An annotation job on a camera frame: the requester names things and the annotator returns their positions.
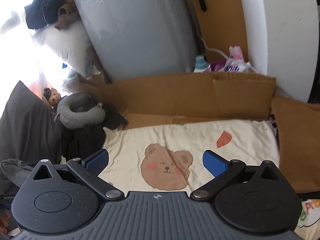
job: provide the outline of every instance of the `purple package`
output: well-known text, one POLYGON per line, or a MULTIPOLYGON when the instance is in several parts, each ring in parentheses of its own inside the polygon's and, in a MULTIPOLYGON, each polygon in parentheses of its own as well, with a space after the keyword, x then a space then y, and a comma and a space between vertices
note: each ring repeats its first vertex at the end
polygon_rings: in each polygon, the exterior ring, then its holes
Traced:
POLYGON ((217 72, 219 69, 223 68, 226 64, 226 60, 219 60, 210 63, 210 68, 212 72, 217 72))

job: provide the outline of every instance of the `bear ear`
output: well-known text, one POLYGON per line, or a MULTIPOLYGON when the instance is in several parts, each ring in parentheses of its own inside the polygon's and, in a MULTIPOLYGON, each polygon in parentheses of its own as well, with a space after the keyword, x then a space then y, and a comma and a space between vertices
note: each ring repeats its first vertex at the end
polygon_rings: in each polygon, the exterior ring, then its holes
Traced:
POLYGON ((158 148, 160 148, 160 147, 161 147, 161 146, 160 146, 160 144, 158 144, 158 143, 152 143, 152 144, 150 144, 150 145, 146 148, 146 150, 145 150, 145 152, 144 152, 145 156, 148 156, 148 155, 150 155, 150 154, 153 154, 153 153, 155 152, 155 150, 158 149, 158 148))
POLYGON ((193 162, 193 156, 190 152, 187 151, 177 151, 175 154, 178 154, 179 161, 183 167, 186 169, 190 167, 193 162))

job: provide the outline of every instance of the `circular logo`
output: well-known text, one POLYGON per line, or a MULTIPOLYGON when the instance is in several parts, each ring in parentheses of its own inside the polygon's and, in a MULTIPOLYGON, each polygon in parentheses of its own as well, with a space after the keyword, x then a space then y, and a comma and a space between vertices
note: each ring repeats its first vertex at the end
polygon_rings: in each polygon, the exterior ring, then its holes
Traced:
POLYGON ((155 194, 153 197, 154 197, 155 199, 160 199, 160 198, 162 198, 162 196, 159 195, 159 194, 155 194))

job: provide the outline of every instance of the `hand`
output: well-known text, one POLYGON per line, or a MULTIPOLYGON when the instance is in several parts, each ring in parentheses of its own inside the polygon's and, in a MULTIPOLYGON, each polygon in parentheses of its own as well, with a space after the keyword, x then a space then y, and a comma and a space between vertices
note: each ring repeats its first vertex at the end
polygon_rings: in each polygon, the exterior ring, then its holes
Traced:
POLYGON ((9 225, 9 223, 7 222, 7 219, 10 217, 10 215, 8 213, 5 214, 4 218, 0 220, 0 223, 3 224, 2 227, 0 227, 0 233, 7 233, 7 229, 6 227, 9 225))

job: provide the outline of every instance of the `pink cheek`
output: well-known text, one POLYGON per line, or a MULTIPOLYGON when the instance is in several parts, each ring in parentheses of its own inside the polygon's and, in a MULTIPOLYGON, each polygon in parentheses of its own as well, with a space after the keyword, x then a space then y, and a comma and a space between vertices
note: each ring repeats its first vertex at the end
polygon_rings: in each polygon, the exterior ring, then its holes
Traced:
POLYGON ((178 168, 176 168, 176 173, 177 173, 178 175, 181 175, 181 171, 180 171, 178 168))
POLYGON ((148 164, 148 169, 151 171, 155 171, 157 169, 158 165, 155 162, 149 163, 148 164))

